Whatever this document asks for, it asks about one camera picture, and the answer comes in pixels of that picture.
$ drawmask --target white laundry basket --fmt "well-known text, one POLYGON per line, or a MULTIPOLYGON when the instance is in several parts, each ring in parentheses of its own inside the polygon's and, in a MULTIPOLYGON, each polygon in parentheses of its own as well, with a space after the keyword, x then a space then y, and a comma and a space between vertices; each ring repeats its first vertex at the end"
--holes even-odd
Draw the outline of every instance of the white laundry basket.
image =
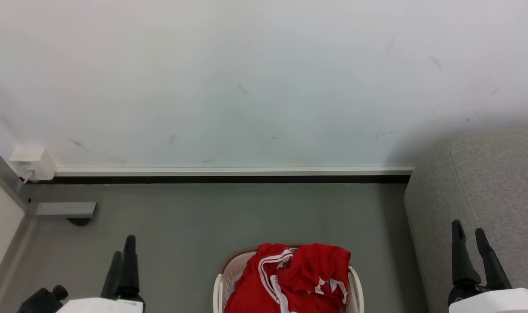
MULTIPOLYGON (((287 246, 293 253, 299 246, 287 246)), ((256 254, 256 248, 240 251, 230 257, 222 267, 222 271, 216 277, 214 283, 214 313, 224 313, 226 303, 233 290, 232 284, 243 272, 247 266, 247 261, 256 254)), ((347 303, 345 304, 346 313, 364 313, 363 288, 359 276, 349 266, 349 289, 347 294, 347 303)))

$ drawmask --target clothes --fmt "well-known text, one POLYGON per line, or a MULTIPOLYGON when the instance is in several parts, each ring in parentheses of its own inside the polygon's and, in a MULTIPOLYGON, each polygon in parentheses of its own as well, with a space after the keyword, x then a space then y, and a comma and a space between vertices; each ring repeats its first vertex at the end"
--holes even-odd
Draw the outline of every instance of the clothes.
POLYGON ((350 252, 315 243, 293 255, 262 244, 247 263, 226 313, 339 313, 347 299, 350 252))

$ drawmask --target floor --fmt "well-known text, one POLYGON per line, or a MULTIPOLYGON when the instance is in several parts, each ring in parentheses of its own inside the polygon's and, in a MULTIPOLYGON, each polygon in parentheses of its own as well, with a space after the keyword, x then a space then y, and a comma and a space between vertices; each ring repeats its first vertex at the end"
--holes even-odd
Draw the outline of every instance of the floor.
POLYGON ((98 201, 78 227, 38 220, 0 312, 38 288, 99 296, 114 251, 137 237, 147 313, 212 312, 222 263, 264 242, 335 244, 351 252, 368 313, 425 313, 403 206, 404 184, 168 184, 37 186, 36 198, 98 201))

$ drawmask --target white plug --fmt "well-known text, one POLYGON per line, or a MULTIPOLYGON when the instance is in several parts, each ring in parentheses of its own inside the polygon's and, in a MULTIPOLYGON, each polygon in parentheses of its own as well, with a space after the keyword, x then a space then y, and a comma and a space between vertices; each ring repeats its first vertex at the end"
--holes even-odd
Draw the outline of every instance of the white plug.
POLYGON ((20 147, 9 158, 20 176, 28 180, 52 180, 57 166, 44 147, 20 147))

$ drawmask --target gray sofa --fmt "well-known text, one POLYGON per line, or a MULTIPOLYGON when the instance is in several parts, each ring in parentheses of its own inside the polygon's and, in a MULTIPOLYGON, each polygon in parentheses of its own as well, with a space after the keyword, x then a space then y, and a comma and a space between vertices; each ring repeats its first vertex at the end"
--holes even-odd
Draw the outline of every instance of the gray sofa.
POLYGON ((528 288, 528 129, 462 133, 437 144, 415 168, 405 209, 431 313, 446 313, 451 221, 485 284, 475 243, 481 227, 513 287, 528 288))

